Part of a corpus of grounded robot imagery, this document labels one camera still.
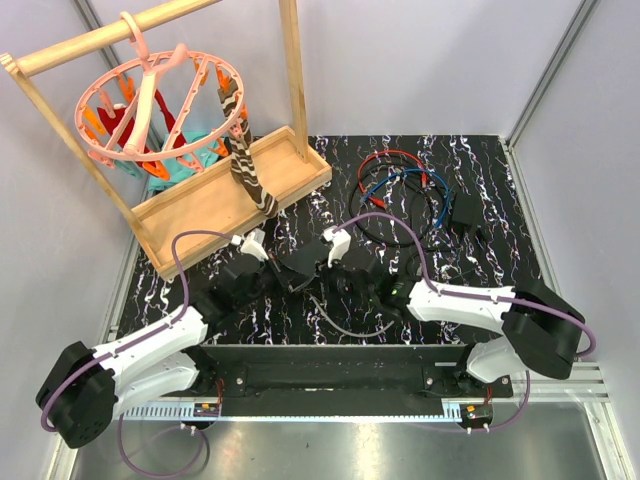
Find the wooden frame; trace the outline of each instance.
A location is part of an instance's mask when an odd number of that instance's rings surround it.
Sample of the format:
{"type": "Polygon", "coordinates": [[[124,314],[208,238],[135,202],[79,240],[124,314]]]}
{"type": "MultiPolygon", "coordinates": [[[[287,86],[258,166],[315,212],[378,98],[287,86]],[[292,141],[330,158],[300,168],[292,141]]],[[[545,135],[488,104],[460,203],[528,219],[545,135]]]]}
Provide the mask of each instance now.
{"type": "MultiPolygon", "coordinates": [[[[172,0],[133,18],[140,30],[146,31],[219,1],[172,0]]],[[[254,142],[251,151],[261,184],[276,197],[280,208],[285,208],[328,182],[331,167],[308,145],[296,0],[279,2],[294,128],[276,130],[254,142]]],[[[163,278],[170,279],[177,273],[169,250],[175,234],[191,229],[244,234],[265,220],[243,187],[232,181],[229,161],[217,162],[130,208],[87,155],[86,146],[78,141],[30,79],[130,36],[127,23],[119,20],[19,59],[4,54],[0,62],[120,210],[156,270],[163,278]]],[[[178,256],[186,268],[226,243],[220,238],[186,237],[178,244],[178,256]]]]}

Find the gray floor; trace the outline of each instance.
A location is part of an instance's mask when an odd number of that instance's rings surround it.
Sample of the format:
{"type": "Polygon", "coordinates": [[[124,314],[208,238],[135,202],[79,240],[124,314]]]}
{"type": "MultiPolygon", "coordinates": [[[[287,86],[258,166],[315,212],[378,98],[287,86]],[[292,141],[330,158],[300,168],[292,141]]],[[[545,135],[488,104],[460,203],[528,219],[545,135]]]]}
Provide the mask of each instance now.
{"type": "MultiPolygon", "coordinates": [[[[511,405],[496,408],[498,421],[515,410],[511,405]]],[[[127,450],[166,427],[126,423],[127,450]]],[[[207,430],[207,437],[209,462],[185,478],[605,478],[585,414],[575,404],[530,405],[513,427],[489,436],[434,433],[401,424],[220,422],[207,430]]],[[[187,463],[195,448],[196,441],[185,432],[172,432],[133,460],[142,468],[167,473],[187,463]]],[[[140,478],[119,461],[115,424],[79,452],[72,478],[140,478]]]]}

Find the wooden post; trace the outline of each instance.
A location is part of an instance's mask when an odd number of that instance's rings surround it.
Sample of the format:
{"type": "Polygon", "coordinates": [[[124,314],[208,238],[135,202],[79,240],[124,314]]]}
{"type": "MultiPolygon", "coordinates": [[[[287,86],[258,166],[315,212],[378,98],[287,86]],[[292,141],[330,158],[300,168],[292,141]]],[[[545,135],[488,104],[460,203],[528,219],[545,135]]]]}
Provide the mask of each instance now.
{"type": "Polygon", "coordinates": [[[144,228],[140,220],[131,211],[126,202],[122,199],[118,192],[115,191],[109,180],[103,175],[95,162],[89,158],[86,150],[80,145],[76,137],[71,133],[69,128],[60,119],[58,114],[53,110],[51,105],[42,96],[33,82],[20,70],[14,59],[8,53],[0,56],[0,63],[9,72],[18,86],[22,89],[29,100],[33,102],[42,116],[51,124],[56,133],[62,138],[64,143],[69,147],[73,154],[82,162],[84,167],[89,171],[91,176],[98,182],[109,198],[115,203],[118,210],[124,215],[124,218],[131,225],[131,229],[138,237],[140,243],[152,244],[151,238],[147,230],[144,228]]]}
{"type": "MultiPolygon", "coordinates": [[[[170,22],[220,0],[172,0],[144,12],[133,15],[141,31],[170,22]]],[[[87,53],[113,45],[131,36],[131,29],[124,20],[105,25],[75,38],[52,45],[38,52],[19,58],[15,63],[27,77],[67,63],[87,53]]]]}
{"type": "Polygon", "coordinates": [[[298,7],[296,0],[280,0],[280,21],[284,37],[284,52],[287,58],[289,95],[293,112],[293,129],[296,132],[296,149],[305,163],[309,161],[309,138],[307,133],[307,109],[304,104],[302,82],[302,57],[300,55],[300,32],[298,31],[298,7]]]}

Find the teal cloth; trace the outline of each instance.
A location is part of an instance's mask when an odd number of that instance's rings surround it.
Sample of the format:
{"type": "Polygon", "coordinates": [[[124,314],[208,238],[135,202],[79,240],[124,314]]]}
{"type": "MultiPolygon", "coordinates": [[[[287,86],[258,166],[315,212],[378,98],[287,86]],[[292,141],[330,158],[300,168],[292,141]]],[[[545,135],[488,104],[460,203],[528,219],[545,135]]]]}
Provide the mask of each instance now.
{"type": "MultiPolygon", "coordinates": [[[[201,138],[206,137],[211,132],[182,132],[187,143],[193,143],[201,138]]],[[[169,135],[165,135],[164,141],[166,143],[169,135]]],[[[218,142],[215,141],[210,145],[207,145],[202,148],[198,148],[194,153],[200,159],[200,163],[204,168],[207,168],[218,160],[218,154],[213,153],[207,149],[207,147],[216,148],[218,146],[218,142]]],[[[169,180],[164,181],[161,178],[151,176],[149,179],[149,191],[150,192],[161,192],[163,190],[168,189],[169,187],[173,187],[174,185],[186,180],[190,176],[194,175],[195,170],[190,169],[189,167],[185,167],[178,163],[175,158],[169,158],[162,162],[169,172],[169,180]]]]}

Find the red cable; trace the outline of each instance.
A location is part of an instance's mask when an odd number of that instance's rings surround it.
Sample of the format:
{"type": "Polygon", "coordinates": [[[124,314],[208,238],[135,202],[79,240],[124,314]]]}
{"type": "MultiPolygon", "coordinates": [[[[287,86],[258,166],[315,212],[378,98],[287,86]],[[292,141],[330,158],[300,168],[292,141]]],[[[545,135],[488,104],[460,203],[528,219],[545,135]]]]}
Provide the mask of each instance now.
{"type": "MultiPolygon", "coordinates": [[[[371,155],[369,155],[367,158],[364,159],[364,161],[360,164],[360,168],[358,168],[358,186],[360,187],[360,191],[362,193],[367,193],[366,189],[364,188],[364,185],[362,184],[362,180],[360,180],[360,177],[362,176],[362,169],[371,160],[373,160],[374,158],[379,158],[381,155],[384,155],[385,153],[386,154],[388,154],[388,153],[396,153],[396,154],[399,154],[399,155],[405,155],[405,156],[411,158],[412,160],[414,160],[418,164],[418,168],[422,168],[424,170],[424,164],[420,161],[420,159],[418,157],[416,157],[415,155],[412,155],[409,152],[405,152],[404,150],[382,150],[381,152],[372,153],[371,155]]],[[[427,182],[428,181],[429,181],[429,177],[427,176],[426,173],[423,173],[422,174],[422,188],[427,188],[427,182]]],[[[373,203],[376,207],[387,208],[387,204],[386,203],[384,203],[379,198],[375,198],[373,195],[369,195],[368,200],[371,203],[373,203]]]]}

